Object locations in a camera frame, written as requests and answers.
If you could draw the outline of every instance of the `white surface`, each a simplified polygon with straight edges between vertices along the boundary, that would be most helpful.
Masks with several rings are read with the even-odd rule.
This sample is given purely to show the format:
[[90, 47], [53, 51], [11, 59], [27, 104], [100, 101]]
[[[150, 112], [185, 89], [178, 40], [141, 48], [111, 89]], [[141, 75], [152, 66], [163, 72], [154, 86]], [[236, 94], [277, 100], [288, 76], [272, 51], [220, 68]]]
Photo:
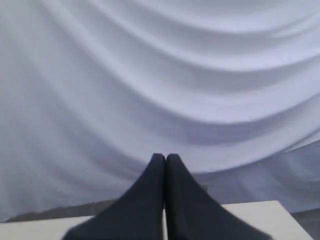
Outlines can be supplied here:
[[153, 152], [212, 174], [314, 136], [319, 25], [318, 0], [1, 0], [0, 220], [115, 199]]
[[[277, 202], [250, 202], [224, 206], [252, 226], [270, 234], [274, 240], [312, 240], [305, 230]], [[0, 239], [60, 240], [64, 233], [89, 217], [71, 217], [18, 223], [1, 223]], [[164, 239], [167, 240], [164, 224]]]

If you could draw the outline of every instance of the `white fabric backdrop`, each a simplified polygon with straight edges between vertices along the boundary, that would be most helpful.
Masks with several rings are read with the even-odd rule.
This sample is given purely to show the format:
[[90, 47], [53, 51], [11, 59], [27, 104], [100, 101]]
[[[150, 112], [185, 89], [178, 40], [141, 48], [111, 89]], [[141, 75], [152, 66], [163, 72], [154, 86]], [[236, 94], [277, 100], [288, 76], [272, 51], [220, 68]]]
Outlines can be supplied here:
[[320, 128], [317, 0], [0, 2], [0, 220], [119, 196], [151, 153], [195, 174]]

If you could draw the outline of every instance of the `white table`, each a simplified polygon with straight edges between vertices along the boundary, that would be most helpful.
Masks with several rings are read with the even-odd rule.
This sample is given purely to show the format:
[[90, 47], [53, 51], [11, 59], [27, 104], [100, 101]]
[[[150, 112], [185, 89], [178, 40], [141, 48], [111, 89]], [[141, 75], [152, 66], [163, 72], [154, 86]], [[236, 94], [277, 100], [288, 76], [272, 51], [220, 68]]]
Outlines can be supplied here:
[[[312, 240], [278, 201], [228, 204], [224, 207], [250, 225], [270, 234], [274, 240]], [[70, 227], [89, 218], [0, 223], [0, 240], [60, 240]]]

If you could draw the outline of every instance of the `draped white cloth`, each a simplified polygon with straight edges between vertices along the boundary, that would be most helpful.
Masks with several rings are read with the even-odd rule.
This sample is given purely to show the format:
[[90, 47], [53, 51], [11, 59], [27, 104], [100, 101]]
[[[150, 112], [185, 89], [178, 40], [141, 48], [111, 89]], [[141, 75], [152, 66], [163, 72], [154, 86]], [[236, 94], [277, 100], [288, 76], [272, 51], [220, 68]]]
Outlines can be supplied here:
[[0, 1], [0, 220], [119, 196], [153, 152], [195, 174], [320, 128], [317, 0]]

